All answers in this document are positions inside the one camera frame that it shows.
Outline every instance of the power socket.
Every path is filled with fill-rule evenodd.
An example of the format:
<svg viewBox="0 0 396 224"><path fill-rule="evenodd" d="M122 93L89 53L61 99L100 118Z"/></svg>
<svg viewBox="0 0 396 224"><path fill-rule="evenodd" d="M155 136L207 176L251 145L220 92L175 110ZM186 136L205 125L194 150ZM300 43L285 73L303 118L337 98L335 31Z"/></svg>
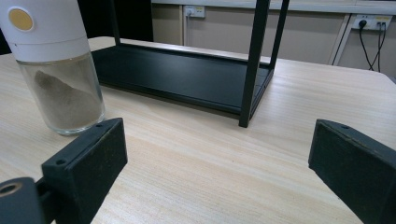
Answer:
<svg viewBox="0 0 396 224"><path fill-rule="evenodd" d="M359 22L367 21L367 24L363 27L363 30L379 30L380 25L384 22L386 25L382 25L381 29L388 29L392 16L384 15L357 15L355 21L353 22L352 29L360 29Z"/></svg>
<svg viewBox="0 0 396 224"><path fill-rule="evenodd" d="M205 7L184 6L184 16L204 18L205 17Z"/></svg>

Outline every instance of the black metal shelf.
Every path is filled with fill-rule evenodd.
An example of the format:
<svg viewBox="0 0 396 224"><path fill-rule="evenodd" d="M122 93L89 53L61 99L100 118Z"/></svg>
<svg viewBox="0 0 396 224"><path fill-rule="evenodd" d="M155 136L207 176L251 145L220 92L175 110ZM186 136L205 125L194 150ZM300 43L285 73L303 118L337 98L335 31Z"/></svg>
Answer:
<svg viewBox="0 0 396 224"><path fill-rule="evenodd" d="M233 113L240 116L239 126L247 127L273 76L288 5L283 1L270 63L260 63L269 1L257 1L247 61L122 44L113 10L116 46L92 52L98 79L122 90Z"/></svg>

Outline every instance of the white lid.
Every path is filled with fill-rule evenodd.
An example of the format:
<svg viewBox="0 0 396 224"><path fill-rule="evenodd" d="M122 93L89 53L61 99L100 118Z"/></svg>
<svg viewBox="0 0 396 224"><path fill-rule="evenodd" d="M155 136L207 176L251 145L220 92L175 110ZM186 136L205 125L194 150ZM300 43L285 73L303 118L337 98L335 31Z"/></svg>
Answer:
<svg viewBox="0 0 396 224"><path fill-rule="evenodd" d="M18 61L53 62L90 51L77 0L0 0L0 27Z"/></svg>

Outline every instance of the black metal frame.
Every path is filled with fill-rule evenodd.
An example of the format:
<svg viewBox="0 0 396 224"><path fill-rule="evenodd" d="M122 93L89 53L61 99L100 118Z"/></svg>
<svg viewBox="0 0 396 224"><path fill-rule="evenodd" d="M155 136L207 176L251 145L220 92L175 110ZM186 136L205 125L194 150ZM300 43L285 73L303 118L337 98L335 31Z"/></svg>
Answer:
<svg viewBox="0 0 396 224"><path fill-rule="evenodd" d="M250 48L249 48L249 55L248 55L248 60L247 62L241 63L241 60L236 60L236 59L224 59L218 56L208 56L208 55L203 55L200 53L186 53L186 52L181 52L181 51L176 51L176 50L169 50L169 49L153 49L153 48L148 48L148 47L138 47L130 44L124 44L120 42L120 32L117 24L117 15L115 12L114 8L114 3L113 0L109 0L111 2L111 18L112 18L112 24L113 24L113 32L114 32L114 38L116 42L116 46L114 48L109 48L109 49L100 49L97 51L94 51L92 53L93 59L95 62L96 66L96 71L98 74L99 81L102 84L107 84L109 86L121 88L124 90L132 90L132 91L142 91L144 93L148 94L154 94L158 95L161 97L166 97L170 99L174 99L177 101L182 101L182 102L187 102L190 104L194 105L201 105L205 107L210 107L214 108L217 110L222 110L225 112L229 113L234 113L239 115L239 126L241 127L247 127L250 119L252 118L260 99L262 98L262 95L266 89L266 87L269 84L269 81L272 78L272 75L274 73L274 69L276 67L276 58L277 54L279 51L279 45L280 45L280 40L282 37L283 33L283 27L285 24L286 20L286 15L287 15L287 10L289 7L289 1L290 0L284 0L282 2L282 7L280 9L279 13L279 20L278 20L278 25L277 25L277 30L276 30L276 39L274 41L273 45L273 51L271 55L271 62L270 63L261 63L260 58L261 58L261 53L262 53L262 43L263 43L263 38L264 38L264 33L265 33L265 27L267 23L267 17L268 17L268 11L269 11L269 6L270 6L270 1L266 0L258 0L256 4L256 9L255 9L255 16L254 16L254 22L253 22L253 28L252 28L252 36L251 36L251 42L250 42ZM236 104L230 104L228 101L229 99L226 99L225 102L222 102L221 99L219 102L216 102L213 100L213 97L203 96L201 98L201 93L197 93L193 96L191 95L185 95L184 91L172 91L172 87L169 86L174 86L177 88L178 84L168 84L165 83L164 85L167 85L166 88L158 88L158 84L153 84L150 86L147 83L147 78L142 77L131 77L130 73L134 72L136 70L137 65L129 65L128 63L119 63L118 61L121 59L126 59L125 60L134 60L134 55L133 54L142 54L142 53L151 53L152 55L150 56L145 56L145 62L140 63L139 66L146 66L148 70L147 73L152 76L152 78L155 79L156 75L161 73L160 70L158 71L152 71L153 69L150 67L154 66L154 61L158 61L158 57L162 57L163 55L168 54L169 57L175 57L176 59L188 59L191 62L191 58L196 59L196 63L200 63L202 67L208 66L207 62L212 62L212 63L218 63L222 64L227 63L228 66L230 66L230 73L232 72L232 67L234 64L241 65L242 67L246 67L246 73L243 75L244 77L244 83L236 83L236 82L241 82L238 77L238 79L232 83L232 85L243 85L241 86L241 95L237 96L237 99L233 99L233 101L238 101ZM186 71L176 71L177 73L174 77L180 78L182 77L182 73L185 73ZM222 73L226 74L221 74L223 79L228 79L230 77L227 77L228 71L222 70ZM115 74L121 74L120 77L114 77ZM140 83L136 83L136 79L145 79L144 81ZM202 77L202 78L208 78L205 82L211 82L210 80L211 77ZM196 77L195 80L193 81L201 81L199 80L199 77ZM218 91L214 90L217 87L215 86L204 86L202 88L208 88L209 92L213 92L213 94L219 94Z"/></svg>

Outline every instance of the wall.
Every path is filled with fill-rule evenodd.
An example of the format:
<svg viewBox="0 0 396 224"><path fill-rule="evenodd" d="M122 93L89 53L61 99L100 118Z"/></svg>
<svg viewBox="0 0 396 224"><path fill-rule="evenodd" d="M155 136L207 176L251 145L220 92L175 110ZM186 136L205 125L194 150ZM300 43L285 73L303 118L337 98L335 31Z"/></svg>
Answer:
<svg viewBox="0 0 396 224"><path fill-rule="evenodd" d="M183 33L182 26L177 27L179 24L177 18L180 17L180 12L177 5L154 4L155 41L180 43L181 37L176 35L177 32ZM190 18L188 20L186 33L188 45L204 49L248 53L253 14L254 11L250 8L206 7L206 18ZM323 64L332 62L332 51L345 15L344 13L290 11L285 24L279 58ZM277 11L271 10L264 40L264 56L270 55L276 22ZM390 77L396 77L396 66L391 61L396 58L395 23L393 20L389 26L381 53L381 72ZM368 53L373 59L376 54L377 34L364 32L363 39ZM359 40L359 32L351 32L339 65L368 69Z"/></svg>

